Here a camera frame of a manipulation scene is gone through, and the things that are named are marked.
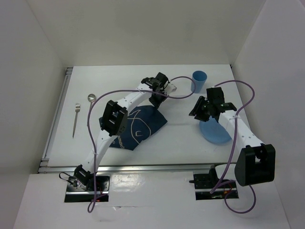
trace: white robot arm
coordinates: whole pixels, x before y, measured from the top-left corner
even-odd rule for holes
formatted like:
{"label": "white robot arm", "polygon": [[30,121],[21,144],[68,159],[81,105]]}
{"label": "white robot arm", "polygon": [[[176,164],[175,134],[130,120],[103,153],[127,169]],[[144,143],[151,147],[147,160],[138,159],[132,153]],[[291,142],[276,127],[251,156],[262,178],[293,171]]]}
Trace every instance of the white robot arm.
{"label": "white robot arm", "polygon": [[241,186],[270,182],[275,176],[275,149],[265,145],[258,139],[243,120],[237,116],[232,103],[224,102],[221,87],[208,88],[207,98],[200,96],[190,116],[207,122],[211,117],[234,139],[235,122],[237,120],[236,145],[240,155],[236,162],[234,173]]}
{"label": "white robot arm", "polygon": [[[128,113],[147,99],[158,108],[166,99],[162,95],[169,95],[176,91],[176,89],[164,74],[158,73],[155,78],[143,79],[141,84],[135,89],[138,92],[132,92],[117,102],[110,100],[106,105],[102,117],[101,131],[95,141],[97,154],[96,169],[98,169],[110,144],[125,130]],[[85,161],[75,169],[74,177],[84,186],[87,186],[94,172],[96,171],[94,171],[94,149],[92,148]]]}

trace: metal fork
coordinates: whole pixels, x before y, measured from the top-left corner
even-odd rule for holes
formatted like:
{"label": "metal fork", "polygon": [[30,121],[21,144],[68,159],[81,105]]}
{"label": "metal fork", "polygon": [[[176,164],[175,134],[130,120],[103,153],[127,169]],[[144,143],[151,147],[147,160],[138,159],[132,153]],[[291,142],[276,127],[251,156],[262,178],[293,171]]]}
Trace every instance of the metal fork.
{"label": "metal fork", "polygon": [[76,122],[77,122],[77,114],[78,112],[81,111],[81,105],[79,103],[75,104],[75,119],[74,119],[74,126],[73,126],[73,135],[72,138],[74,138],[75,134],[75,128],[76,128]]}

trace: blue cup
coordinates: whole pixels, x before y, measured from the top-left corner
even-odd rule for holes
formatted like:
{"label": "blue cup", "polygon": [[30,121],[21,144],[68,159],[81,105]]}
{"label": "blue cup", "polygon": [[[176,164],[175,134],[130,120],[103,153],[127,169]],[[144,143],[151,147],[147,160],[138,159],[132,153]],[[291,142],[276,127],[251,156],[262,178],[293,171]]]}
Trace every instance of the blue cup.
{"label": "blue cup", "polygon": [[[206,79],[208,78],[208,76],[206,75],[205,72],[203,71],[195,71],[192,75],[192,79],[195,81],[196,83],[196,90],[194,93],[200,93]],[[191,91],[194,91],[194,83],[192,82],[191,84]]]}

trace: white tabletop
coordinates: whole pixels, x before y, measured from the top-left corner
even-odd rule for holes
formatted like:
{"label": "white tabletop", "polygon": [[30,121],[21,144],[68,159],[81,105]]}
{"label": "white tabletop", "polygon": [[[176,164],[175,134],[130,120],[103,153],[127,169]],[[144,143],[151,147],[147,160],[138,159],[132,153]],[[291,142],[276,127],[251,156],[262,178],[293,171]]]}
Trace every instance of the white tabletop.
{"label": "white tabletop", "polygon": [[[223,199],[198,200],[190,172],[117,174],[110,179],[109,202],[64,203],[67,182],[58,174],[30,175],[14,229],[289,229],[274,182],[254,185],[256,206],[235,214]],[[235,210],[253,203],[249,187],[237,185]]]}
{"label": "white tabletop", "polygon": [[[101,165],[165,165],[192,163],[223,163],[226,162],[232,141],[222,146],[206,141],[201,135],[199,121],[189,117],[189,112],[195,106],[200,95],[206,95],[206,88],[217,83],[234,79],[229,65],[138,65],[138,66],[81,66],[74,67],[68,91],[64,99],[59,125],[54,141],[48,148],[49,166],[77,166],[89,153],[92,144],[86,126],[90,103],[88,94],[100,96],[106,92],[118,89],[134,89],[141,79],[155,77],[158,72],[167,75],[169,79],[176,76],[192,76],[192,73],[202,70],[208,79],[203,87],[203,94],[194,94],[183,100],[167,99],[159,111],[168,120],[156,134],[141,142],[133,151],[109,148]],[[173,81],[177,91],[173,96],[187,95],[191,92],[191,81],[178,79]],[[237,108],[242,105],[235,83],[222,85],[226,102],[232,102]],[[105,105],[109,100],[119,100],[127,93],[112,94],[100,101],[91,114],[91,129],[97,137],[100,130],[98,119],[103,115]],[[81,104],[74,139],[72,138],[75,117],[75,103]],[[248,124],[244,111],[240,113]],[[235,152],[233,161],[238,158]]]}

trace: dark blue cloth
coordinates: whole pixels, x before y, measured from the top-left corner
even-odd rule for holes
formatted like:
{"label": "dark blue cloth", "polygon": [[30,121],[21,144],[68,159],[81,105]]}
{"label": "dark blue cloth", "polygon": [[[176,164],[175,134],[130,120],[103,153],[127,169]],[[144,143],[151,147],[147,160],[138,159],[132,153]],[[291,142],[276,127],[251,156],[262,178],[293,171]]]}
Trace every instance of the dark blue cloth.
{"label": "dark blue cloth", "polygon": [[167,120],[154,106],[138,106],[128,114],[126,130],[110,147],[134,150],[141,141],[156,133],[166,123]]}

